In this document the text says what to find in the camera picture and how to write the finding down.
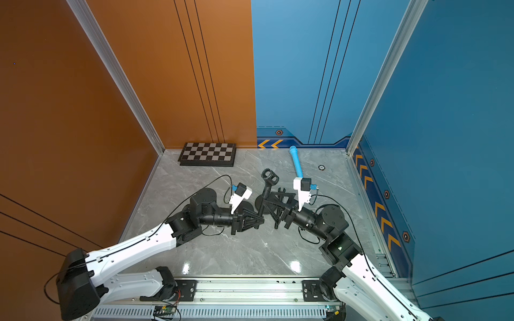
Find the black stand pole with clip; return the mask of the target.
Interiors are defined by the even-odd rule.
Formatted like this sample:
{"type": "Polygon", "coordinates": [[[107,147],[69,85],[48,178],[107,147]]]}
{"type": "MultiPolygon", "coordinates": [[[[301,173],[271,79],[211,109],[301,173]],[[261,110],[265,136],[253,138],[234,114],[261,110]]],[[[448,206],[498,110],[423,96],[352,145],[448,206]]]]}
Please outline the black stand pole with clip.
{"type": "Polygon", "coordinates": [[[279,182],[279,177],[271,169],[265,169],[262,171],[261,177],[264,180],[264,189],[261,195],[256,198],[255,207],[258,210],[258,215],[263,217],[265,209],[263,202],[269,197],[272,187],[274,187],[279,182]]]}

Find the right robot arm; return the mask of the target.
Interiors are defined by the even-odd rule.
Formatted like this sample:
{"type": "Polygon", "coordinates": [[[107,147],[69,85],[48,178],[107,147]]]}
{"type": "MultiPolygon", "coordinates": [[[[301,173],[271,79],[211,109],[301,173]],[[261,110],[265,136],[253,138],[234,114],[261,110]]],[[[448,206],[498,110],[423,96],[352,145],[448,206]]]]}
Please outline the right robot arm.
{"type": "Polygon", "coordinates": [[[277,225],[295,224],[321,240],[319,249],[332,265],[319,278],[325,298],[350,306],[366,320],[432,320],[373,265],[360,240],[346,234],[351,223],[341,205],[326,204],[311,211],[300,208],[294,194],[279,191],[262,197],[259,210],[270,214],[277,225]]]}

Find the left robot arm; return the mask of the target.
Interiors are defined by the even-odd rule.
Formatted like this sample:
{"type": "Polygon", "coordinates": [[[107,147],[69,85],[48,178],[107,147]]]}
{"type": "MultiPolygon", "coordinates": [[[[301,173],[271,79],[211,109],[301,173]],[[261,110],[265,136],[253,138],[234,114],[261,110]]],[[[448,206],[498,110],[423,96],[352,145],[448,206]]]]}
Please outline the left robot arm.
{"type": "Polygon", "coordinates": [[[203,188],[181,203],[182,211],[141,235],[101,250],[71,251],[53,276],[61,318],[75,320],[101,304],[127,298],[178,301],[183,292],[168,267],[138,274],[124,270],[190,242],[202,235],[203,226],[226,226],[235,234],[263,224],[264,218],[247,201],[250,195],[234,194],[230,207],[223,208],[216,203],[216,192],[203,188]]]}

